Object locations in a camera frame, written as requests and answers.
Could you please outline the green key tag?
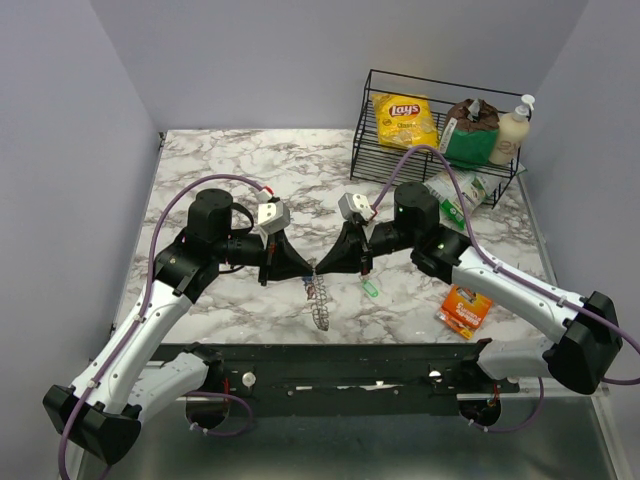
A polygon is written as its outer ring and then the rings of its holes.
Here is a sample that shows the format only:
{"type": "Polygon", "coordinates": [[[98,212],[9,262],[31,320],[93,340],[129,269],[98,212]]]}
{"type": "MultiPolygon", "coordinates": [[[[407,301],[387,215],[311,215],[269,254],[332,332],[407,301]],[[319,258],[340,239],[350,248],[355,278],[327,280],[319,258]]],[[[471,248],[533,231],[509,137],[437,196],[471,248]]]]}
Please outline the green key tag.
{"type": "Polygon", "coordinates": [[[364,292],[371,298],[377,298],[379,296],[379,290],[377,287],[370,281],[364,280],[361,282],[362,289],[364,292]]]}

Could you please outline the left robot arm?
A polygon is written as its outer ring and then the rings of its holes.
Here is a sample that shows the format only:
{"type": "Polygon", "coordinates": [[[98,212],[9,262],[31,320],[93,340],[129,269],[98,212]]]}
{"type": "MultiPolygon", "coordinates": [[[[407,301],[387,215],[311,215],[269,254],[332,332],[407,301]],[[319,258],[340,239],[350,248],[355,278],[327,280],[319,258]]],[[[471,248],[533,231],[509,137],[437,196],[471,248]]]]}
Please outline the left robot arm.
{"type": "Polygon", "coordinates": [[[146,284],[105,347],[70,386],[52,386],[43,405],[60,434],[58,467],[66,469],[69,444],[112,466],[136,442],[143,425],[179,397],[214,393],[225,383],[217,360],[196,350],[181,353],[148,376],[143,370],[171,328],[220,275],[221,266],[256,267],[259,282],[305,277],[311,266],[289,243],[288,207],[272,191],[257,190],[258,213],[245,228],[230,193],[197,193],[186,226],[163,250],[152,248],[146,284]]]}

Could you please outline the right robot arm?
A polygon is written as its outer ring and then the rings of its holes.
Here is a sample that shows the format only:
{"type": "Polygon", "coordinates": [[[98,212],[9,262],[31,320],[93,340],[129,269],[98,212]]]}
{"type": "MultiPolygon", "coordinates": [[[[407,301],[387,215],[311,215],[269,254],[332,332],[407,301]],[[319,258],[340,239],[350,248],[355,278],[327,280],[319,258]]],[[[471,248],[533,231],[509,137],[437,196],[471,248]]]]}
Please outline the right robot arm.
{"type": "Polygon", "coordinates": [[[359,194],[339,201],[345,221],[320,275],[367,275],[377,256],[408,249],[412,263],[429,277],[466,288],[508,309],[540,331],[520,341],[491,340],[460,367],[460,379],[480,392],[495,380],[553,378],[589,395],[603,382],[622,347],[613,301],[595,291],[584,297],[547,284],[475,247],[469,237],[441,224],[439,205],[419,182],[394,192],[394,218],[366,223],[371,209],[359,194]]]}

